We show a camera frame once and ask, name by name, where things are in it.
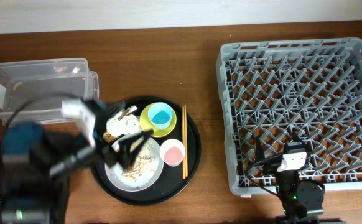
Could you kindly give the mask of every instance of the pink cup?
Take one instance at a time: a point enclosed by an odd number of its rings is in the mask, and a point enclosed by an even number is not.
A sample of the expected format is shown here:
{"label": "pink cup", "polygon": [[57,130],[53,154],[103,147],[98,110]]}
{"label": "pink cup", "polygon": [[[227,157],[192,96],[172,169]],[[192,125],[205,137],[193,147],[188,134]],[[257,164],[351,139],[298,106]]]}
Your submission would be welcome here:
{"label": "pink cup", "polygon": [[180,165],[185,157],[185,147],[176,139],[169,139],[160,146],[160,158],[169,166]]}

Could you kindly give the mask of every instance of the white plate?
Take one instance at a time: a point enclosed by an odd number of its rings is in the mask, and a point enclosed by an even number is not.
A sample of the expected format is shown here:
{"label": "white plate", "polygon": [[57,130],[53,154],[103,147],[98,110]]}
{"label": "white plate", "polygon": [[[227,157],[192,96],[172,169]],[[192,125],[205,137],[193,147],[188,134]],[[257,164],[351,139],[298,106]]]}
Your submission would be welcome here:
{"label": "white plate", "polygon": [[[132,135],[121,137],[112,145],[112,148],[119,149],[118,142],[123,139],[130,138],[131,136]],[[122,176],[123,169],[120,166],[120,164],[117,163],[112,168],[105,165],[105,171],[106,175],[108,176],[108,179],[117,188],[127,192],[137,192],[148,188],[159,178],[160,174],[162,173],[164,165],[163,160],[160,158],[160,153],[159,153],[160,146],[153,138],[149,138],[147,142],[153,145],[148,157],[153,157],[155,160],[147,164],[147,169],[145,170],[144,173],[142,173],[142,176],[136,177],[135,182],[131,182]]]}

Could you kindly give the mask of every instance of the blue cup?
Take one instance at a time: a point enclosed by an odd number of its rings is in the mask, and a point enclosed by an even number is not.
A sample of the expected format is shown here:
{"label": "blue cup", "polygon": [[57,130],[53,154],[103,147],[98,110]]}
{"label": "blue cup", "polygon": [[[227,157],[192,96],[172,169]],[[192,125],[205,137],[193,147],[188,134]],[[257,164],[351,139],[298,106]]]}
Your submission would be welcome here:
{"label": "blue cup", "polygon": [[170,126],[173,109],[167,103],[154,103],[148,110],[148,118],[156,129],[165,130]]}

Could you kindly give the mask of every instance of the yellow saucer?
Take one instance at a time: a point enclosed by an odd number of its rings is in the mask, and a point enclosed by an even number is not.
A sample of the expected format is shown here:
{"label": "yellow saucer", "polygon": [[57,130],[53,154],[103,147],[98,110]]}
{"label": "yellow saucer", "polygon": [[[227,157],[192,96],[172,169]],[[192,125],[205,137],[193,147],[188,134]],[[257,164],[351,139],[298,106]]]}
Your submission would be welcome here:
{"label": "yellow saucer", "polygon": [[173,111],[173,118],[171,119],[170,122],[170,126],[164,130],[158,130],[154,127],[154,125],[152,124],[151,121],[149,121],[148,118],[148,111],[149,108],[153,105],[154,103],[149,104],[148,106],[146,106],[144,108],[144,110],[141,112],[141,115],[139,117],[139,123],[141,124],[141,128],[144,131],[149,131],[149,130],[154,130],[154,133],[152,135],[152,137],[164,137],[168,134],[170,134],[171,131],[173,131],[173,129],[175,128],[175,124],[177,123],[177,115],[175,114],[175,111],[173,108],[171,108],[171,110]]}

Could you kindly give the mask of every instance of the clear plastic container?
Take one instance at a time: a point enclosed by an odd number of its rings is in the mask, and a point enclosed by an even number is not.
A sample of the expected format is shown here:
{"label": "clear plastic container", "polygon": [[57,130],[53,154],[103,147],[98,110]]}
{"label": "clear plastic container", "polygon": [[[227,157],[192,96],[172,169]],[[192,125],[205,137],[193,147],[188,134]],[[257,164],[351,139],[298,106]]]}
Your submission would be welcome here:
{"label": "clear plastic container", "polygon": [[[25,101],[55,92],[98,99],[98,76],[89,70],[84,58],[0,63],[0,119],[3,124]],[[36,101],[21,111],[14,121],[67,121],[61,117],[63,99],[56,97]]]}

